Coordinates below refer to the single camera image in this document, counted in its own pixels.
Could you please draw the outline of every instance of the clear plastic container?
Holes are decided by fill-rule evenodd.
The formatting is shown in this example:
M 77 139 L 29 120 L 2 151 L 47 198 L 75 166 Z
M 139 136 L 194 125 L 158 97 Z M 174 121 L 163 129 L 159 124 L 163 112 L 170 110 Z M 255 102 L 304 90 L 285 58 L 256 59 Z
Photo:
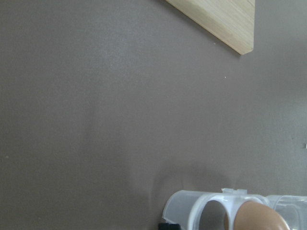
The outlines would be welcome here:
M 222 193 L 181 190 L 168 200 L 163 218 L 182 230 L 233 230 L 241 205 L 255 201 L 277 211 L 290 230 L 307 230 L 307 197 L 249 195 L 247 190 L 222 189 Z

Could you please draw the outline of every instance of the light wood plank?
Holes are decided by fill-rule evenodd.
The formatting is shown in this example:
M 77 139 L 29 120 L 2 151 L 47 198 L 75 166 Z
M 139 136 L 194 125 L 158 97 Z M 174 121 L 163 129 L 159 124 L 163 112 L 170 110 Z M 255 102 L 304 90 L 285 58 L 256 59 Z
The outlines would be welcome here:
M 239 54 L 254 48 L 255 0 L 166 0 Z

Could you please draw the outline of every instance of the wood grain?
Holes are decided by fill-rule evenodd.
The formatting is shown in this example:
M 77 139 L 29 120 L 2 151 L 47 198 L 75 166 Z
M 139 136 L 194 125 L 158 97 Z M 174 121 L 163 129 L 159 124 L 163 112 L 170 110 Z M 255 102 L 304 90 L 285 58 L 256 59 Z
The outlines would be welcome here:
M 255 0 L 166 0 L 239 54 L 254 48 Z

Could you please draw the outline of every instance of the wooden block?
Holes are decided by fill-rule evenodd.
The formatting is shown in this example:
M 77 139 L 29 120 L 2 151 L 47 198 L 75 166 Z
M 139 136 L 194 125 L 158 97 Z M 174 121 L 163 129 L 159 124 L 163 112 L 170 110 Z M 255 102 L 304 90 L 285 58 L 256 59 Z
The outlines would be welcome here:
M 239 54 L 254 48 L 255 0 L 166 0 Z

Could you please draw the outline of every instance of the brown egg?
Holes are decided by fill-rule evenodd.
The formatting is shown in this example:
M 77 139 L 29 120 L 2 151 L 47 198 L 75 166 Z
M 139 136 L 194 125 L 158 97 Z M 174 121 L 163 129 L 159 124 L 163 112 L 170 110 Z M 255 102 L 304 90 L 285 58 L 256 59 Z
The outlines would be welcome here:
M 289 227 L 272 208 L 247 201 L 236 214 L 234 230 L 289 230 Z

